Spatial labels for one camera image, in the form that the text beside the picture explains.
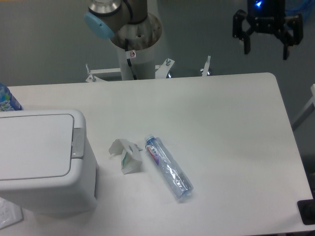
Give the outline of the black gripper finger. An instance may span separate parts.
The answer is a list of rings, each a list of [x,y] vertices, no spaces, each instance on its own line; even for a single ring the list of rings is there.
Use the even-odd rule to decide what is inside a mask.
[[[299,45],[303,39],[302,14],[284,17],[280,21],[279,28],[275,31],[275,36],[283,44],[283,60],[287,60],[289,47]]]
[[[249,29],[246,31],[243,30],[244,20],[246,20],[250,25]],[[243,42],[245,55],[251,51],[250,35],[256,30],[256,24],[257,18],[241,9],[233,15],[232,36]]]

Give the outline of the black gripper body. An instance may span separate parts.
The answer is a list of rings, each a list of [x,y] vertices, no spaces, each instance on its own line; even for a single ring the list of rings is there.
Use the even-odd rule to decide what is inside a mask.
[[[285,24],[284,0],[248,0],[247,22],[250,27],[247,34],[253,32],[265,34],[284,34]]]

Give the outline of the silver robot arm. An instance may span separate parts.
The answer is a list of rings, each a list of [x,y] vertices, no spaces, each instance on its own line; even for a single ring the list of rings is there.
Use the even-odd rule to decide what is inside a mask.
[[[302,14],[288,16],[283,0],[249,0],[247,9],[233,15],[232,27],[232,36],[243,42],[244,53],[251,50],[251,34],[272,34],[283,43],[283,59],[287,59],[289,47],[303,39]],[[162,33],[145,0],[91,0],[84,20],[98,37],[126,51],[150,48]]]

